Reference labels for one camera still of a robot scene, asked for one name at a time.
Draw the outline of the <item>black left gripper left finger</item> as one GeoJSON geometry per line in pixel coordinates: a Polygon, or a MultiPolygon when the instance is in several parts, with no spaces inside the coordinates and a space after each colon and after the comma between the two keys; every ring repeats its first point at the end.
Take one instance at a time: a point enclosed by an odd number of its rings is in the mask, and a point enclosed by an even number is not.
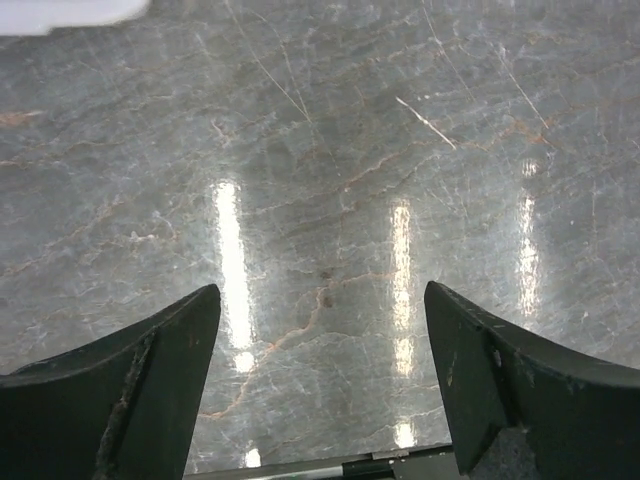
{"type": "Polygon", "coordinates": [[[2,376],[2,478],[182,478],[220,316],[209,284],[2,376]]]}

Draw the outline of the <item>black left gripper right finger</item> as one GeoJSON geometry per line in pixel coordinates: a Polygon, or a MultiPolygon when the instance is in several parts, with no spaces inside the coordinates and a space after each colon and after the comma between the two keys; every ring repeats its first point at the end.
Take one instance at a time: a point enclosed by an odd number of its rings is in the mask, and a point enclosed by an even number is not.
{"type": "Polygon", "coordinates": [[[461,474],[638,478],[638,370],[556,344],[435,281],[424,304],[461,474]]]}

